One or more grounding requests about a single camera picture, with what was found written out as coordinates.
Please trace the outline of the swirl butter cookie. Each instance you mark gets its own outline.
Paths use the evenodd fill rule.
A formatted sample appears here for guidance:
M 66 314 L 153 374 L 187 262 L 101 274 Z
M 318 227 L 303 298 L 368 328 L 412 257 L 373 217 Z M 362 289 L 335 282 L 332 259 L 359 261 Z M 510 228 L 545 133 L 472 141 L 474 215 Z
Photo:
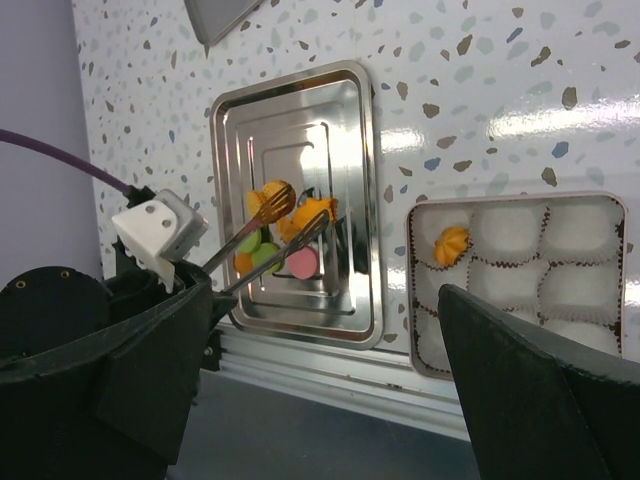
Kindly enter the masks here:
M 297 227 L 289 217 L 282 217 L 276 222 L 276 230 L 283 243 L 290 243 L 299 233 Z
M 443 267 L 453 266 L 469 248 L 470 234 L 460 226 L 448 227 L 441 232 L 434 245 L 434 259 Z

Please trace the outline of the pink sandwich cookie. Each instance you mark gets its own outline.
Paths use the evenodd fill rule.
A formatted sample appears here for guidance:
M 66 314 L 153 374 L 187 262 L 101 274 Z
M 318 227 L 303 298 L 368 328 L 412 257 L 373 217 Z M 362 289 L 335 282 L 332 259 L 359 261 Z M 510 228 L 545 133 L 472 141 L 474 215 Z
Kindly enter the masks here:
M 319 270 L 319 254 L 315 248 L 305 246 L 287 258 L 287 267 L 296 279 L 310 279 Z

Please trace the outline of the round dotted orange cookie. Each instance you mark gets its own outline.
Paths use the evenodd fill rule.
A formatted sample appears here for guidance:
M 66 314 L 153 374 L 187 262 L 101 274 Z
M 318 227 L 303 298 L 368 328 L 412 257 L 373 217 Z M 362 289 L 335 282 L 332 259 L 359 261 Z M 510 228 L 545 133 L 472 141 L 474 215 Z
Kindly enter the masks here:
M 272 217 L 272 204 L 262 191 L 251 190 L 246 194 L 246 207 L 251 218 L 258 218 L 268 224 Z

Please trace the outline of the orange fish cookie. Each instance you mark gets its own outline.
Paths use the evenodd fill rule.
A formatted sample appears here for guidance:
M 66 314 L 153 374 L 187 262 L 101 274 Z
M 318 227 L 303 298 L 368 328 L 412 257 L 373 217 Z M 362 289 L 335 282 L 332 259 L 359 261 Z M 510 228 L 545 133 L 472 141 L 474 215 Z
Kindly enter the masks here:
M 309 197 L 305 202 L 299 206 L 292 217 L 292 223 L 302 229 L 305 227 L 316 215 L 326 211 L 329 215 L 329 220 L 334 223 L 336 221 L 338 200 L 333 197 L 322 197 L 319 199 Z

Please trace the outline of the flower edged orange cookie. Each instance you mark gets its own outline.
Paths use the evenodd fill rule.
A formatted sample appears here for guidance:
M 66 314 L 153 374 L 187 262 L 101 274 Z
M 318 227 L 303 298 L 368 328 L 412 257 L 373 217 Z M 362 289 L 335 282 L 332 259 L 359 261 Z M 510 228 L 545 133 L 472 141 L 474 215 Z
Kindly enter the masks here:
M 265 203 L 270 206 L 284 204 L 291 208 L 295 204 L 295 190 L 284 180 L 274 180 L 263 186 L 262 193 Z

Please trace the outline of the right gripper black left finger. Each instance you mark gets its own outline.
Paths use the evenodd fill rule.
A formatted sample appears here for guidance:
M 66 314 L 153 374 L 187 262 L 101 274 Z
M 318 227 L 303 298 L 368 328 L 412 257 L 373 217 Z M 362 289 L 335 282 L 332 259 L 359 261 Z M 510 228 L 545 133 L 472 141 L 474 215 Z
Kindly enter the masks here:
M 179 456 L 211 281 L 1 373 L 4 479 L 162 479 Z

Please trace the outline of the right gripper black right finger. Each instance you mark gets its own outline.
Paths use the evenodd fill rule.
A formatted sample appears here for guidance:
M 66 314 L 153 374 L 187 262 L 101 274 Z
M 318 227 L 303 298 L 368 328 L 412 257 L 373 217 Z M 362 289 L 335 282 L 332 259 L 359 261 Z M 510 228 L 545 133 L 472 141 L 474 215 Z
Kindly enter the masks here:
M 482 478 L 638 478 L 638 363 L 452 284 L 438 317 Z

